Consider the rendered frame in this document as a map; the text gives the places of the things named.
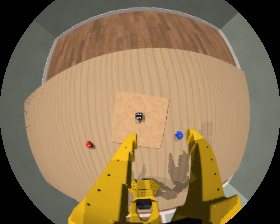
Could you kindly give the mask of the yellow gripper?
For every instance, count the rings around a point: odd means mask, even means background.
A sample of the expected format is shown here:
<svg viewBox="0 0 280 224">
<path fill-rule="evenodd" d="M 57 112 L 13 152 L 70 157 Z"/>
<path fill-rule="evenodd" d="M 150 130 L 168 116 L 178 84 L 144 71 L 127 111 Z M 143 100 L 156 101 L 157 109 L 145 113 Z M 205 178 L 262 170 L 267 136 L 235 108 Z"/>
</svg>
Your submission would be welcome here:
<svg viewBox="0 0 280 224">
<path fill-rule="evenodd" d="M 176 208 L 171 221 L 163 224 L 225 224 L 242 209 L 240 198 L 224 195 L 213 150 L 196 130 L 187 130 L 186 143 L 191 154 L 186 201 Z M 132 133 L 73 209 L 68 224 L 144 224 L 126 221 L 135 149 L 137 134 Z"/>
</svg>

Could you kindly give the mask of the black die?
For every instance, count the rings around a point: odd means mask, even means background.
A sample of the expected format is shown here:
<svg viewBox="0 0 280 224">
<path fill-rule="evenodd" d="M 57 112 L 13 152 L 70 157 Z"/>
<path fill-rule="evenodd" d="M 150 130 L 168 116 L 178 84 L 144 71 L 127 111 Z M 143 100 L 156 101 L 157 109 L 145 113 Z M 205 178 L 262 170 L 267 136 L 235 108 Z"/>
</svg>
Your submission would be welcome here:
<svg viewBox="0 0 280 224">
<path fill-rule="evenodd" d="M 142 119 L 142 112 L 136 112 L 136 119 Z"/>
</svg>

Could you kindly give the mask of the blue die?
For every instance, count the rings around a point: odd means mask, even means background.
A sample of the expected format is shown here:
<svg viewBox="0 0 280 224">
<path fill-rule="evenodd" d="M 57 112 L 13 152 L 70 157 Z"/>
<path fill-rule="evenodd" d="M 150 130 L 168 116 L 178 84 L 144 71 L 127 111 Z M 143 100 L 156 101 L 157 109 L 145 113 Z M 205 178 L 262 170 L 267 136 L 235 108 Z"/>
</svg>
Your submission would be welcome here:
<svg viewBox="0 0 280 224">
<path fill-rule="evenodd" d="M 181 138 L 183 137 L 183 134 L 182 134 L 180 131 L 178 131 L 178 132 L 175 134 L 175 136 L 177 136 L 178 139 L 181 139 Z"/>
</svg>

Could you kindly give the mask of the red die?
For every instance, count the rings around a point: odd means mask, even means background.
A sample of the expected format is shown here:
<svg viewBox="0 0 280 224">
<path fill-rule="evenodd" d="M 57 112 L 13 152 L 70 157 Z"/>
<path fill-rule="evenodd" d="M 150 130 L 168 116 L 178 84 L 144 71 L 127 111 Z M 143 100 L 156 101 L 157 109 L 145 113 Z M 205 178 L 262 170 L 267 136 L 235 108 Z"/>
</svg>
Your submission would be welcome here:
<svg viewBox="0 0 280 224">
<path fill-rule="evenodd" d="M 86 146 L 87 146 L 88 148 L 91 148 L 92 145 L 93 145 L 93 143 L 92 143 L 91 141 L 88 141 L 88 142 L 86 143 Z"/>
</svg>

